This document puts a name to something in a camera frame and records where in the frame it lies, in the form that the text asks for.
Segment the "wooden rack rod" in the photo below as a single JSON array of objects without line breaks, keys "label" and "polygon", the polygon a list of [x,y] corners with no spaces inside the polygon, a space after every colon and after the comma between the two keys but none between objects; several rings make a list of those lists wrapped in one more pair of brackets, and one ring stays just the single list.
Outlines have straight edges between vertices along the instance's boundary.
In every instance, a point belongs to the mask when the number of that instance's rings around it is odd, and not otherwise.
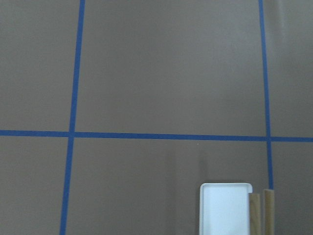
[{"label": "wooden rack rod", "polygon": [[250,234],[261,235],[261,197],[258,193],[249,194]]},{"label": "wooden rack rod", "polygon": [[275,234],[275,192],[272,189],[264,190],[264,233]]}]

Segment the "white rack base tray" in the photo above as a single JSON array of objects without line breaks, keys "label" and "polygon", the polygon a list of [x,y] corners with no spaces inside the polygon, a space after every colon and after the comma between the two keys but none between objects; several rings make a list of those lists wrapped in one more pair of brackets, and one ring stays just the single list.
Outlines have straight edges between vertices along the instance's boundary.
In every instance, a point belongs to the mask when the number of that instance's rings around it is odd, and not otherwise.
[{"label": "white rack base tray", "polygon": [[200,186],[199,234],[250,234],[249,183],[203,183]]}]

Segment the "wooden rack rod rear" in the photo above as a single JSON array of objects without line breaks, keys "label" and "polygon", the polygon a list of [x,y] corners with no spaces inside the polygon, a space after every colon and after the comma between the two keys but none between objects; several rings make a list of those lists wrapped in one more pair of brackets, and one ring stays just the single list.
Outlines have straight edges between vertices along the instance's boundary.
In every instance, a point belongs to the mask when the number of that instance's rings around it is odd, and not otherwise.
[{"label": "wooden rack rod rear", "polygon": [[264,190],[264,233],[275,234],[275,192],[272,189]]}]

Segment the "wooden rack rod front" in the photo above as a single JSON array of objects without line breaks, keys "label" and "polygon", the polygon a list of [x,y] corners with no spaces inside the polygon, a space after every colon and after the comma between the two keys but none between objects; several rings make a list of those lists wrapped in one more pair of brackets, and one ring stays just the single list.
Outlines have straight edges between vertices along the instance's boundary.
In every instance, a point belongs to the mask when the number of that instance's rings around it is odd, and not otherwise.
[{"label": "wooden rack rod front", "polygon": [[250,234],[261,235],[261,197],[258,193],[249,194]]}]

